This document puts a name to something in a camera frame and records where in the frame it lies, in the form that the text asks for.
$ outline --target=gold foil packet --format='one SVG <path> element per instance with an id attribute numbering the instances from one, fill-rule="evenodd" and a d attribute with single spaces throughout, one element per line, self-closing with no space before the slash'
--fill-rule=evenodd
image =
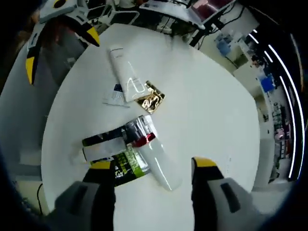
<path id="1" fill-rule="evenodd" d="M 156 111 L 158 106 L 162 103 L 163 99 L 165 98 L 165 94 L 163 94 L 152 83 L 150 83 L 150 81 L 146 81 L 145 86 L 148 88 L 151 94 L 138 98 L 135 101 L 141 107 L 143 107 L 144 110 L 152 114 L 153 112 Z"/>

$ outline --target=gold foil bag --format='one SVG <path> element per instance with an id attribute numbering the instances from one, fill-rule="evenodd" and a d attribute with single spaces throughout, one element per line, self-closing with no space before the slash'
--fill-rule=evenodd
<path id="1" fill-rule="evenodd" d="M 157 89 L 150 81 L 146 81 L 145 86 L 148 88 L 150 95 L 136 99 L 135 101 L 144 108 L 148 113 L 152 114 L 162 103 L 165 95 Z"/>

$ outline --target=floor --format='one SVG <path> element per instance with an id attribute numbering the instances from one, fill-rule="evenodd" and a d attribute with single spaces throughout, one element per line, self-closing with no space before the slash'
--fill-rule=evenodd
<path id="1" fill-rule="evenodd" d="M 214 44 L 214 38 L 217 34 L 213 34 L 204 38 L 202 45 L 200 47 L 200 51 L 206 54 L 208 57 L 219 63 L 230 73 L 236 69 L 236 67 L 226 58 L 222 57 Z M 33 206 L 34 209 L 38 210 L 39 203 L 37 200 L 37 190 L 40 186 L 40 181 L 18 181 L 16 187 L 18 191 L 21 193 L 23 198 L 26 198 L 29 204 Z M 46 215 L 49 213 L 45 196 L 44 196 L 44 188 L 42 187 L 39 192 L 39 199 L 41 201 L 43 214 Z"/>

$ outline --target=white round table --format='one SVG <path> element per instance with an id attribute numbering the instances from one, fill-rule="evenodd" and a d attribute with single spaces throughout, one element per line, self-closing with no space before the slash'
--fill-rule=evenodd
<path id="1" fill-rule="evenodd" d="M 99 48 L 89 46 L 70 70 L 48 116 L 41 170 L 50 210 L 89 168 L 71 161 L 83 138 L 147 114 L 135 102 L 130 108 L 102 104 L 104 92 L 116 83 L 107 55 L 113 44 L 124 47 L 144 82 L 151 81 L 166 95 L 152 119 L 183 179 L 173 192 L 159 186 L 152 174 L 116 187 L 115 231 L 193 230 L 193 156 L 212 159 L 225 177 L 252 190 L 260 143 L 257 108 L 229 72 L 179 38 L 144 28 L 115 24 L 100 41 Z"/>

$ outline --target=desk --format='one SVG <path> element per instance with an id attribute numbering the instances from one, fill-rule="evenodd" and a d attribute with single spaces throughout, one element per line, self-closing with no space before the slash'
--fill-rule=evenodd
<path id="1" fill-rule="evenodd" d="M 112 130 L 146 112 L 102 104 L 116 83 L 107 56 L 122 44 L 136 73 L 166 98 L 152 115 L 166 153 L 182 173 L 174 192 L 152 174 L 116 187 L 115 231 L 193 229 L 191 157 L 215 161 L 225 177 L 253 188 L 259 157 L 259 124 L 254 99 L 224 68 L 180 38 L 145 28 L 114 24 L 90 45 L 63 81 L 48 116 L 42 145 L 42 179 L 47 204 L 54 202 L 88 166 L 73 164 L 83 138 Z"/>
<path id="2" fill-rule="evenodd" d="M 180 19 L 184 22 L 191 23 L 200 30 L 204 30 L 205 27 L 201 21 L 201 18 L 191 9 L 186 8 L 183 4 L 174 4 L 172 2 L 162 2 L 149 0 L 147 3 L 142 4 L 140 9 L 161 13 L 165 16 Z"/>

